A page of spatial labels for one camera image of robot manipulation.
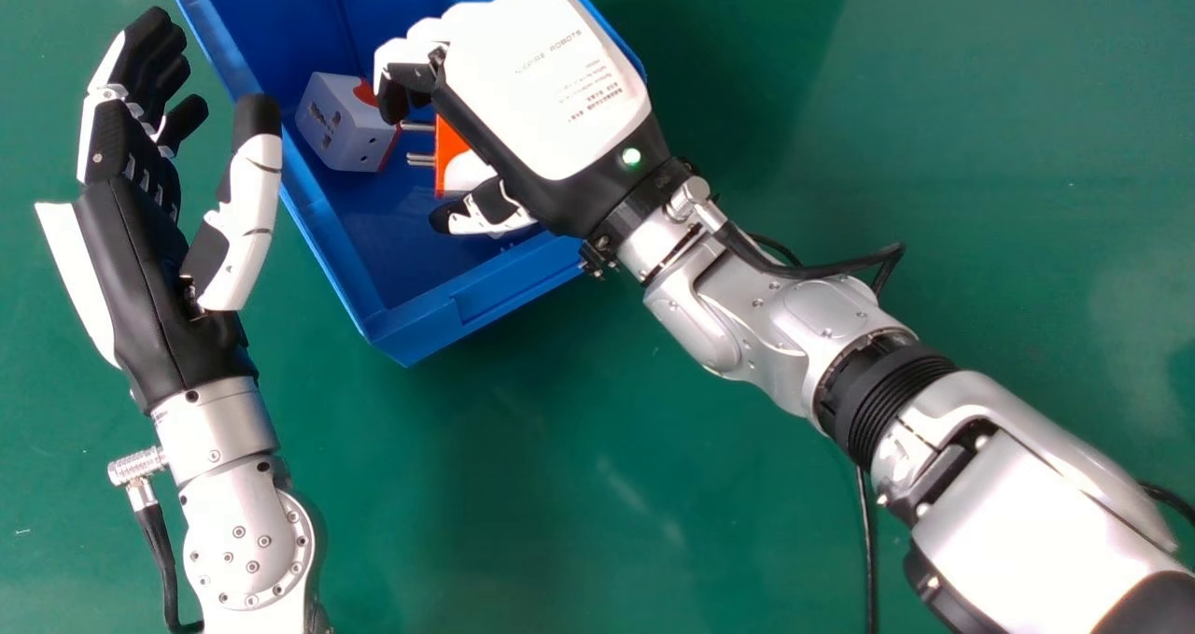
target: green surface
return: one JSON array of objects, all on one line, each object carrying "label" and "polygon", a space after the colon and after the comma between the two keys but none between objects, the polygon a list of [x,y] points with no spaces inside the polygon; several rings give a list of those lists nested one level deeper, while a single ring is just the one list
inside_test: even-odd
[{"label": "green surface", "polygon": [[[803,259],[903,239],[889,310],[1195,497],[1195,0],[594,1],[736,221]],[[104,475],[152,430],[32,213],[73,196],[84,85],[153,2],[178,14],[0,0],[0,632],[161,629]],[[231,118],[196,69],[214,113],[179,159],[188,229]],[[330,528],[338,632],[860,630],[845,460],[704,374],[626,277],[572,282],[403,370],[360,339],[282,216],[244,320],[283,454]],[[885,518],[880,536],[883,630],[940,630],[901,578],[906,534]]]}]

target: led light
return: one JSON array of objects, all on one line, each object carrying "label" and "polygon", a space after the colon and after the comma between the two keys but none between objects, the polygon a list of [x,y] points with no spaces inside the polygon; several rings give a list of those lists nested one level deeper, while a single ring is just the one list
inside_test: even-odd
[{"label": "led light", "polygon": [[627,146],[627,148],[623,149],[623,165],[633,168],[639,166],[639,161],[643,161],[643,153],[638,148]]}]

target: blue bin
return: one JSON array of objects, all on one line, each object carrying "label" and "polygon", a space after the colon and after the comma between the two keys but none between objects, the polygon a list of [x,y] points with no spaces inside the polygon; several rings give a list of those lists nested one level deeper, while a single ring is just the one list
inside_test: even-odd
[{"label": "blue bin", "polygon": [[[486,0],[177,1],[228,92],[265,92],[282,106],[282,201],[357,331],[394,361],[412,365],[578,276],[576,239],[543,229],[497,240],[436,234],[430,170],[405,161],[381,173],[329,170],[294,127],[312,72],[372,80],[378,45],[458,1]],[[404,133],[394,150],[431,148],[429,136]]]}]

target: robotic hand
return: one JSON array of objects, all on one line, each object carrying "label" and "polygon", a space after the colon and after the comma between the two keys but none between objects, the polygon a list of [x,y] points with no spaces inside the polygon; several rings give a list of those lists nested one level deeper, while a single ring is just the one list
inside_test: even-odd
[{"label": "robotic hand", "polygon": [[[36,204],[55,264],[99,353],[129,380],[160,447],[109,464],[161,571],[171,632],[330,634],[323,540],[290,490],[237,310],[268,251],[282,167],[276,104],[237,105],[233,156],[188,246],[171,158],[207,117],[190,96],[183,30],[151,8],[116,35],[87,86],[74,203]],[[149,478],[171,469],[189,530],[183,565],[203,621],[180,624],[178,581]]]},{"label": "robotic hand", "polygon": [[[494,170],[433,221],[538,218],[625,265],[713,375],[810,420],[908,524],[906,574],[967,633],[1187,632],[1195,575],[1139,485],[878,306],[903,248],[778,264],[672,156],[643,80],[580,0],[461,5],[379,48],[380,110],[433,104]],[[871,285],[850,272],[880,265]]]}]

